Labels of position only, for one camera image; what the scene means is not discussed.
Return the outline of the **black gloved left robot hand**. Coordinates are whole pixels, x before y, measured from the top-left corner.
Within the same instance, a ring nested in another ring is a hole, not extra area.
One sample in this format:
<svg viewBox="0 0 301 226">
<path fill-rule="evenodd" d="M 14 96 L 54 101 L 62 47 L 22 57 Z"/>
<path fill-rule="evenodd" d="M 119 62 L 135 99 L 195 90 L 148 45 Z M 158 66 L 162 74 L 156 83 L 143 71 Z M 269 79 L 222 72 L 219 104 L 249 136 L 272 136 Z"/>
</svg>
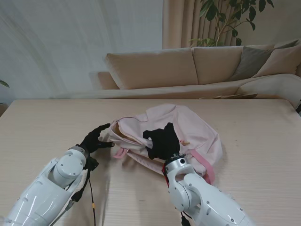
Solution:
<svg viewBox="0 0 301 226">
<path fill-rule="evenodd" d="M 89 154 L 95 152 L 96 150 L 100 148 L 112 148 L 115 146 L 113 142 L 105 142 L 105 141 L 100 141 L 99 137 L 100 134 L 103 130 L 107 129 L 110 127 L 110 123 L 100 125 L 99 127 L 95 128 L 91 132 L 89 132 L 84 140 L 77 146 L 83 148 L 86 152 Z"/>
</svg>

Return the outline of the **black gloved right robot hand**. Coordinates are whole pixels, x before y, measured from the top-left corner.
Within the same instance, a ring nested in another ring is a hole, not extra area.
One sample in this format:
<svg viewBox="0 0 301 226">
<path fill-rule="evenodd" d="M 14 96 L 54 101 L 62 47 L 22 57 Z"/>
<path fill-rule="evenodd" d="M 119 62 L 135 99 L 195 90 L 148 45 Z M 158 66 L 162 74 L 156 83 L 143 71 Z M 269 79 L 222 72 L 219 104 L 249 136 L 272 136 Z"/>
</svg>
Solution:
<svg viewBox="0 0 301 226">
<path fill-rule="evenodd" d="M 146 147 L 148 157 L 151 160 L 156 158 L 168 160 L 174 157 L 174 155 L 179 155 L 180 142 L 174 130 L 174 125 L 171 122 L 163 129 L 144 131 L 143 138 L 150 138 L 152 141 L 152 148 Z"/>
</svg>

